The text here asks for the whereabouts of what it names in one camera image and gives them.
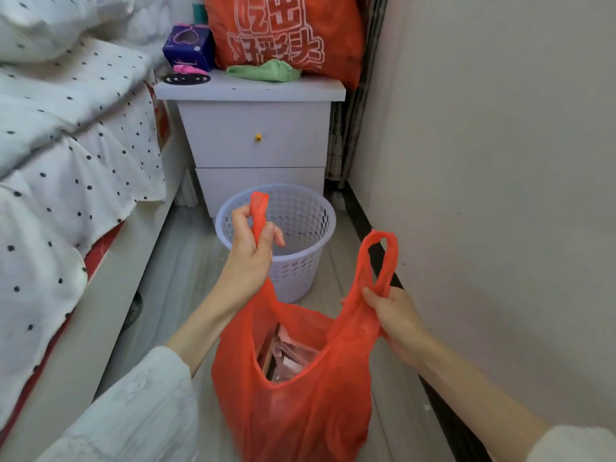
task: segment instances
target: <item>nightstand top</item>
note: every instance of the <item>nightstand top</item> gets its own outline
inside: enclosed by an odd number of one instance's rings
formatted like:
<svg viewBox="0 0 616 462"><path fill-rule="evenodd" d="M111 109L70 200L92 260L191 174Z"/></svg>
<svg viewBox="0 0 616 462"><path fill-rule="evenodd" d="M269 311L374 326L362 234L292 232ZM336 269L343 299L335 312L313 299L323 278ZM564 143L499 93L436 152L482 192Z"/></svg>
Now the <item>nightstand top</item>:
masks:
<svg viewBox="0 0 616 462"><path fill-rule="evenodd" d="M206 84L172 85L159 82L156 96L163 100L257 101L257 102L340 102L346 89L337 79L306 75L292 82L251 81L210 71Z"/></svg>

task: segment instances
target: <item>hand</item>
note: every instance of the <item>hand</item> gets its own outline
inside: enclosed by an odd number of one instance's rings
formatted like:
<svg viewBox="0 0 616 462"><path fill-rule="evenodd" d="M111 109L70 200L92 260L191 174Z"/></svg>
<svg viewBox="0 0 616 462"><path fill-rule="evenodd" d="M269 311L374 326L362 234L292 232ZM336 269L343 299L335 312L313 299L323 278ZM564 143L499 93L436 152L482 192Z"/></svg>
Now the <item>hand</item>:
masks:
<svg viewBox="0 0 616 462"><path fill-rule="evenodd" d="M235 209L231 214L234 228L231 251L220 278L212 289L212 294L228 304L234 312L242 309L266 281L272 265L273 243L278 246L285 245L282 230L268 222L261 232L257 247L248 226L249 216L249 206Z"/></svg>
<svg viewBox="0 0 616 462"><path fill-rule="evenodd" d="M381 327L389 335L389 346L402 361L417 368L419 352L432 336L424 327L411 296L397 287L391 287L389 298L381 298L367 287L362 290L362 296L374 308Z"/></svg>

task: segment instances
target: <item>white wall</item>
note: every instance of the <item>white wall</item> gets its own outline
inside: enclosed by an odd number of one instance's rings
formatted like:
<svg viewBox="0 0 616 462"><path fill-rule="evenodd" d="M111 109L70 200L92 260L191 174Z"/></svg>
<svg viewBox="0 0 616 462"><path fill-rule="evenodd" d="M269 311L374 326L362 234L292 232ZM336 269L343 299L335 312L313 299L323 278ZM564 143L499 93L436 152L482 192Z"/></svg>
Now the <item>white wall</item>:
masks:
<svg viewBox="0 0 616 462"><path fill-rule="evenodd" d="M535 412L616 429L616 0L388 16L349 181L402 283Z"/></svg>

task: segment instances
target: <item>floor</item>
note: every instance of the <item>floor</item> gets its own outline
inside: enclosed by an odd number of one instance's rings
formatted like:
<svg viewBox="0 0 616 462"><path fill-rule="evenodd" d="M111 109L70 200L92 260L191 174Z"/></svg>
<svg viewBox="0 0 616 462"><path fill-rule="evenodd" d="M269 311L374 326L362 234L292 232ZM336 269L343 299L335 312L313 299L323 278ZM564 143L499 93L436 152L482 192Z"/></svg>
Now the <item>floor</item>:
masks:
<svg viewBox="0 0 616 462"><path fill-rule="evenodd" d="M353 282L360 246L349 216L343 211L336 216L336 230L323 250L312 288L297 302L330 317L338 315L340 298ZM169 257L170 252L181 254ZM152 346L165 343L213 287L227 254L203 208L172 209L139 287L142 315L118 340L99 391L110 386L124 373L123 368L130 369ZM139 339L144 333L149 337ZM200 454L195 460L240 462L210 378L215 354L216 345L193 382L200 403L202 434ZM417 374L403 365L382 339L371 354L370 371L372 420L368 440L357 460L454 462Z"/></svg>

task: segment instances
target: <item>white sleeve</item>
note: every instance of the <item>white sleeve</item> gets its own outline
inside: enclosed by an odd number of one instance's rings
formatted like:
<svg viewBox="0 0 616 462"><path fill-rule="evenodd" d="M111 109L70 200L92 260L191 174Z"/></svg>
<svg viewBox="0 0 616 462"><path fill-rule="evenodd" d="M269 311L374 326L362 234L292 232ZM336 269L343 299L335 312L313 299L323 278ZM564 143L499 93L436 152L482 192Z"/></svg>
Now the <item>white sleeve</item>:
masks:
<svg viewBox="0 0 616 462"><path fill-rule="evenodd" d="M36 462L190 462L197 434L189 367L156 347Z"/></svg>
<svg viewBox="0 0 616 462"><path fill-rule="evenodd" d="M616 437L604 428L555 426L528 454L527 462L613 462Z"/></svg>

